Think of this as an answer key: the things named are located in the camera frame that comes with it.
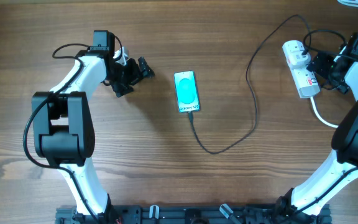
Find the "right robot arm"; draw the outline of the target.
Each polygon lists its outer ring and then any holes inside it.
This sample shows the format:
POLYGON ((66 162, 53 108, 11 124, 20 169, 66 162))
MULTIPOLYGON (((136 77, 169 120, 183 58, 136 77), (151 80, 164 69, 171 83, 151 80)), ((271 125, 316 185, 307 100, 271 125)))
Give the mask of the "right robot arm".
POLYGON ((358 32, 344 39, 338 54, 318 51, 304 40, 282 45, 300 98, 314 96, 322 88, 342 94, 352 92, 355 104, 339 125, 335 125, 331 152, 320 167, 301 185, 277 200, 273 218, 283 223, 312 223, 322 215, 325 204, 349 182, 358 178, 358 32))

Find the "white power strip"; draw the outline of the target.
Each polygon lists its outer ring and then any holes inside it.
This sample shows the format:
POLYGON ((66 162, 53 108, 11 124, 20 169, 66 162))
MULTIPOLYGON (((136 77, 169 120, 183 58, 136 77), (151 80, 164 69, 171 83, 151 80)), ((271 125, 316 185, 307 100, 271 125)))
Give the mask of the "white power strip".
POLYGON ((320 92, 320 87, 318 85, 318 81, 313 72, 309 72, 306 69, 306 64, 301 67, 292 68, 288 64, 288 54, 293 52, 301 52, 302 54, 305 52, 304 45, 298 40, 289 40, 285 42, 282 46, 283 52, 285 54, 285 60, 287 65, 291 71, 291 75, 295 82, 296 89, 298 91, 300 98, 311 98, 317 95, 320 92))

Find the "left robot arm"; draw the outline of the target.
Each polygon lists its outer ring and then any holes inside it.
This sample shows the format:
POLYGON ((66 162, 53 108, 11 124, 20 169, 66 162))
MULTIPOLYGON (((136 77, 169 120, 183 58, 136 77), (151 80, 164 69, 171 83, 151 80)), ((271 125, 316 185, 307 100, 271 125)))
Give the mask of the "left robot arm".
POLYGON ((115 45, 120 40, 108 30, 95 30, 93 43, 84 44, 72 56, 73 68, 49 91, 32 97, 32 114, 23 133, 27 158, 39 165, 28 149, 27 138, 34 132, 35 152, 46 159, 46 169, 64 175, 76 200, 76 213, 97 221, 111 212, 108 193, 94 169, 92 155, 95 133, 89 101, 100 84, 109 86, 117 97, 133 92, 134 85, 153 77, 145 58, 130 58, 127 50, 115 45))

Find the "smartphone with teal screen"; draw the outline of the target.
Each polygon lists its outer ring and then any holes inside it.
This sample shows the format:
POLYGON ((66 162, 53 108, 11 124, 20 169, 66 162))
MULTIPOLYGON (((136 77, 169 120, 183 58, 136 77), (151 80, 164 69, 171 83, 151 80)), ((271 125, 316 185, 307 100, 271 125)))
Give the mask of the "smartphone with teal screen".
POLYGON ((200 110, 200 101, 194 71, 178 72, 173 75, 180 113, 200 110))

